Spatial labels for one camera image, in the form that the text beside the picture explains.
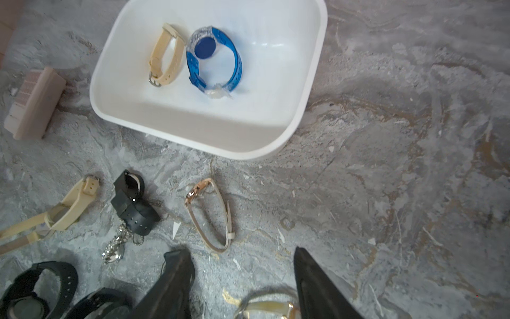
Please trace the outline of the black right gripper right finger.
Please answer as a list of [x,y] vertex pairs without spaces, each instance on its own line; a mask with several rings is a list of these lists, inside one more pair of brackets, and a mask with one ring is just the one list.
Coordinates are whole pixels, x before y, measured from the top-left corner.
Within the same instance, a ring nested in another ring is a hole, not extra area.
[[294,252],[294,273],[302,318],[362,319],[305,248]]

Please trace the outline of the cream silicone watch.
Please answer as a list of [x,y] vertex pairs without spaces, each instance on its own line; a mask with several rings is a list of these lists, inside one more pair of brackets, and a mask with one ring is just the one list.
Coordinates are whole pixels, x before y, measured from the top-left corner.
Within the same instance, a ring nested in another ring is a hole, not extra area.
[[2,240],[24,232],[28,234],[2,244],[1,255],[49,238],[57,231],[67,230],[96,199],[99,188],[99,179],[91,176],[82,178],[64,199],[50,210],[2,230]]

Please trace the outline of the small beige strap watch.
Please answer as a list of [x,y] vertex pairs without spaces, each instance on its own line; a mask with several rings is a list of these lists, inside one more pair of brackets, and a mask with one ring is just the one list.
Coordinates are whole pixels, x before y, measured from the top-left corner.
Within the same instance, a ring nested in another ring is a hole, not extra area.
[[184,52],[184,38],[172,25],[164,23],[149,59],[149,83],[155,87],[171,84],[181,70]]

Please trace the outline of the gold bracelet watch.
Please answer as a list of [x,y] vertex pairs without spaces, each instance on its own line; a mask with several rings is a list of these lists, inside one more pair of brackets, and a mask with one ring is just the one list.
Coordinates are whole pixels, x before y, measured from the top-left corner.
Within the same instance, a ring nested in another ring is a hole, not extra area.
[[298,294],[292,288],[267,287],[244,297],[233,318],[302,318]]

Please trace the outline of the blue translucent plastic watch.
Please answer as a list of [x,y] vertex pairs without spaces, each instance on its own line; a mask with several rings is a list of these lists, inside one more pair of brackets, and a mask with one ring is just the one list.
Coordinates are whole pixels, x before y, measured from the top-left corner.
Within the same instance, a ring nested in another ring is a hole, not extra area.
[[[206,75],[213,71],[227,74],[227,63],[218,57],[225,56],[227,49],[233,58],[230,78],[214,85],[207,83],[202,77],[202,69]],[[243,77],[243,60],[231,38],[214,26],[201,27],[193,32],[185,51],[190,83],[211,99],[230,98]]]

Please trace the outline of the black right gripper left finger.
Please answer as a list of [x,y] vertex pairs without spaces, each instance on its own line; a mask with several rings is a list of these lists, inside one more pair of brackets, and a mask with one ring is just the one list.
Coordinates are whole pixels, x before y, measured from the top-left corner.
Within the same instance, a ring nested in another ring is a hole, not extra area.
[[191,318],[189,297],[195,281],[195,266],[188,249],[163,255],[165,270],[128,318]]

